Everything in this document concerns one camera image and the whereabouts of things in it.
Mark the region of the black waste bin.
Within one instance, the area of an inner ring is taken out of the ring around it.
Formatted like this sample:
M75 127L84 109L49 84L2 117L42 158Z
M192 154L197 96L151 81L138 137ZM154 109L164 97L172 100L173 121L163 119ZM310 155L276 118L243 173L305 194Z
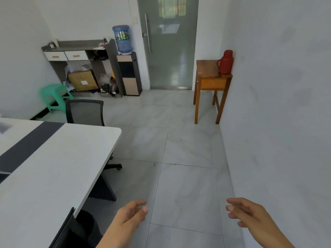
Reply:
M103 237L97 221L85 210L80 210L78 213L72 231L87 244L88 248L96 248Z

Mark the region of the person's left forearm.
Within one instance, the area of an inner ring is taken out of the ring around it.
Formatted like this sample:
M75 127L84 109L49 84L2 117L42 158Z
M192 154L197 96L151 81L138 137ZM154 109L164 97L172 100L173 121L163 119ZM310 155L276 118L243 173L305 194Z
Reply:
M129 222L113 222L106 230L96 248L126 248L136 229L137 226Z

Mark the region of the brown wooden side table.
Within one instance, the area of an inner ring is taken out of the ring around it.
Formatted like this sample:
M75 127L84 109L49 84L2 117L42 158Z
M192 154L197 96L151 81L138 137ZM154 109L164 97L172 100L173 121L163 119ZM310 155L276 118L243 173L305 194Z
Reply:
M216 124L220 123L232 77L232 74L220 74L218 72L217 60L196 60L196 80L193 98L195 124L198 124L201 91L213 91L212 105L217 106Z

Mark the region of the person's right hand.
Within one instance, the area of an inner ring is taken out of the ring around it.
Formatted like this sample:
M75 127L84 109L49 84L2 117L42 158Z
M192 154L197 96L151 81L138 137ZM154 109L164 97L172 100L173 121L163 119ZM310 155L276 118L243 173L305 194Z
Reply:
M249 207L249 209L250 209L250 217L247 222L248 229L255 222L274 222L272 220L271 216L269 215L269 213L266 211L266 209L262 205L254 203L252 201L250 201L247 204L248 204L247 208Z

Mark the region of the blue water bottle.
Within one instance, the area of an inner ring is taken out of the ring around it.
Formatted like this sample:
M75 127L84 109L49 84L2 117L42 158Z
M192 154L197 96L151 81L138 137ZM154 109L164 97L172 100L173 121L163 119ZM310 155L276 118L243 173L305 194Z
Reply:
M128 25L113 26L115 42L118 52L122 55L129 55L133 52L133 46L130 37L130 27Z

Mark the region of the dark grey desk leg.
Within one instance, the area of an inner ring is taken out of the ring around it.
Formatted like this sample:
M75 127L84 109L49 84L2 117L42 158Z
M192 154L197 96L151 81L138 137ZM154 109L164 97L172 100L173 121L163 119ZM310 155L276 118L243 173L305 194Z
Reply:
M112 160L113 156L111 154L109 160L103 168L104 171L110 169L117 169L118 171L120 171L122 169L121 164L110 164L109 162ZM107 182L107 179L104 178L103 173L101 173L101 175L98 177L88 197L113 202L117 200L115 193L113 192L110 184Z

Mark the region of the grey shelf cabinet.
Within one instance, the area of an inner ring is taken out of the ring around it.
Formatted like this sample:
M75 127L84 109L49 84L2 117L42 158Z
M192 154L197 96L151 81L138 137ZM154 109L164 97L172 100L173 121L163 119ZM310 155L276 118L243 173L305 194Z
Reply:
M119 95L126 95L117 56L118 48L115 39L59 41L59 47L54 42L41 47L47 60L61 83L66 81L65 68L68 65L89 65L99 84L102 74L114 74Z

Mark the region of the person's left hand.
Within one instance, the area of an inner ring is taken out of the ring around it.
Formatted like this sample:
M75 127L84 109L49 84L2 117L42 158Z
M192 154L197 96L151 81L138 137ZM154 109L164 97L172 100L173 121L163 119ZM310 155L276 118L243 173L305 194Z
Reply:
M146 207L147 201L142 201L142 200L133 200L121 207L113 221L115 223L125 223L129 222L132 225L136 225L137 227L141 222L143 222L145 219L137 219L137 212L139 209L142 207Z

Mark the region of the frosted glass door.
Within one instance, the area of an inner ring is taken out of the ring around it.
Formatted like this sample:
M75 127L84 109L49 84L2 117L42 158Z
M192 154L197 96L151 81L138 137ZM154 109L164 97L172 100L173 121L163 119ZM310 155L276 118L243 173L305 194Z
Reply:
M151 89L192 90L199 0L137 0L142 33L148 14L152 54L143 37Z

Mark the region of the black beige water dispenser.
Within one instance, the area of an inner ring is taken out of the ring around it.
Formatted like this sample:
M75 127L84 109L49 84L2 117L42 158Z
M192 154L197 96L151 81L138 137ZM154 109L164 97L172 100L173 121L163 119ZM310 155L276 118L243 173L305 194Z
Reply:
M142 83L136 53L132 52L128 55L120 54L117 56L117 60L126 95L140 96L142 93Z

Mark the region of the person's right forearm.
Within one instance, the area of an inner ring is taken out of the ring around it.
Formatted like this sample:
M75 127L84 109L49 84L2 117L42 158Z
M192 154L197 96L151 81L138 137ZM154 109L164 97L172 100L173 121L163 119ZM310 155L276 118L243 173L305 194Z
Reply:
M255 222L249 231L263 248L295 248L274 222Z

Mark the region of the clear plastic bag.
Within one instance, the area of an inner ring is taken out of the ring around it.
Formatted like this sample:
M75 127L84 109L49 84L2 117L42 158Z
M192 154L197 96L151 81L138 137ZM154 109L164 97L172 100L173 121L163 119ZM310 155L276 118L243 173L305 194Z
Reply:
M89 61L68 61L64 70L68 75L73 72L92 70L92 65Z

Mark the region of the red thermos flask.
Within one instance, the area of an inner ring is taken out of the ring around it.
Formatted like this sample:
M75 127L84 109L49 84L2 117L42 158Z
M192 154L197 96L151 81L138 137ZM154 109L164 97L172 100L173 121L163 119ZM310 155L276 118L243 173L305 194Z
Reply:
M225 50L223 57L217 61L218 73L219 74L230 74L232 71L234 58L232 50Z

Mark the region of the white cabinet drawer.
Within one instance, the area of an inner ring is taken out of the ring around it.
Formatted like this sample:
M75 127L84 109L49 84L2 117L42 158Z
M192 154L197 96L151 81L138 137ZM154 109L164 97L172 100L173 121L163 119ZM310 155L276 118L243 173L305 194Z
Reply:
M89 60L85 50L64 51L68 61Z
M44 52L48 61L68 61L68 58L63 51Z

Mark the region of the pile of dark bags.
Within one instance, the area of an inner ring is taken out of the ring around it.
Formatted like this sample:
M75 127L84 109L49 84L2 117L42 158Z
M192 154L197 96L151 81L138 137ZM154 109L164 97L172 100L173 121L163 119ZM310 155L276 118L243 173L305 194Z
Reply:
M100 75L99 87L101 92L105 92L112 97L119 95L117 82L111 74Z

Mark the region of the green plastic stool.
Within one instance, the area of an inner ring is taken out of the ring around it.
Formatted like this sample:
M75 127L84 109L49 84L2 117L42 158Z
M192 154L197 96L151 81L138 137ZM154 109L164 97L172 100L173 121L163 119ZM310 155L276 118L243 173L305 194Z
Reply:
M65 101L74 99L73 95L63 84L50 84L41 88L39 93L49 112L60 110L65 113Z

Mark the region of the black mesh office chair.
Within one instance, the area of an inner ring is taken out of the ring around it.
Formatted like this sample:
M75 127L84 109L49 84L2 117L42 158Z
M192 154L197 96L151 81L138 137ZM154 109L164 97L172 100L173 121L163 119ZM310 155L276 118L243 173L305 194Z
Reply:
M87 129L95 141L107 139L115 143L120 135L120 129L107 128L103 117L104 102L102 100L78 99L66 100L65 112L67 123L81 125L79 128Z

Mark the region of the brown cardboard box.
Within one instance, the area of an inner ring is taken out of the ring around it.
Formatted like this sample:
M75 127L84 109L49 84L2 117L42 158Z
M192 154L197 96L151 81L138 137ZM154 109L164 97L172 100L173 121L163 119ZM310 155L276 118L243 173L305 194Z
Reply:
M68 79L74 89L80 91L99 90L99 85L93 70L76 71L68 74Z

